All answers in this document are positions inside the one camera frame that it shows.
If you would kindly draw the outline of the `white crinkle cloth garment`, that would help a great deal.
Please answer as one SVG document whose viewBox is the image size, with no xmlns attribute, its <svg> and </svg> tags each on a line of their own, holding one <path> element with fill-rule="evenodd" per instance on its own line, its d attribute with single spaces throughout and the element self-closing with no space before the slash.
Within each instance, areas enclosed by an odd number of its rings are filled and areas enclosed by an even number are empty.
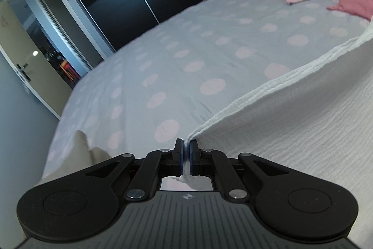
<svg viewBox="0 0 373 249">
<path fill-rule="evenodd" d="M 236 99 L 189 140 L 229 157 L 249 152 L 349 190 L 349 234 L 372 247 L 372 28 Z"/>
</svg>

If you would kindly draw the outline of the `beige folded garment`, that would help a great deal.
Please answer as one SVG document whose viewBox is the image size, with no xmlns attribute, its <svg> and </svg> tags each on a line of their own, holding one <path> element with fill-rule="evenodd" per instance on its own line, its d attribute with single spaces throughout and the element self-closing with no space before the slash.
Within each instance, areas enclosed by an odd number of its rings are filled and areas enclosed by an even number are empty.
<svg viewBox="0 0 373 249">
<path fill-rule="evenodd" d="M 42 178 L 38 185 L 65 177 L 69 174 L 86 169 L 90 166 L 111 159 L 111 156 L 99 147 L 89 148 L 87 136 L 81 130 L 77 130 L 74 135 L 73 148 L 54 172 Z"/>
</svg>

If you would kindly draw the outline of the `grey pink dotted bedspread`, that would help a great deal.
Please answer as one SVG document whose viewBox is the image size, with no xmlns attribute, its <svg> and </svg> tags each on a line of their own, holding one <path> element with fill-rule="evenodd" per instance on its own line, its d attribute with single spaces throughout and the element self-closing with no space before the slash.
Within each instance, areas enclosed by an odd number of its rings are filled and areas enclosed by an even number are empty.
<svg viewBox="0 0 373 249">
<path fill-rule="evenodd" d="M 86 74 L 63 109 L 44 177 L 73 148 L 115 156 L 170 148 L 241 96 L 306 65 L 369 26 L 339 0 L 207 0 L 122 47 Z"/>
</svg>

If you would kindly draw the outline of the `beige room door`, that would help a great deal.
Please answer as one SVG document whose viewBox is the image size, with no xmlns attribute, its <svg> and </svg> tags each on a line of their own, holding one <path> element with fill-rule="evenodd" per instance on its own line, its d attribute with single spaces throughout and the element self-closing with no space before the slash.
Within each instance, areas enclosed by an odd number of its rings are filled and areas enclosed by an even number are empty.
<svg viewBox="0 0 373 249">
<path fill-rule="evenodd" d="M 7 2 L 1 3 L 1 54 L 23 84 L 60 119 L 72 89 L 34 44 Z"/>
</svg>

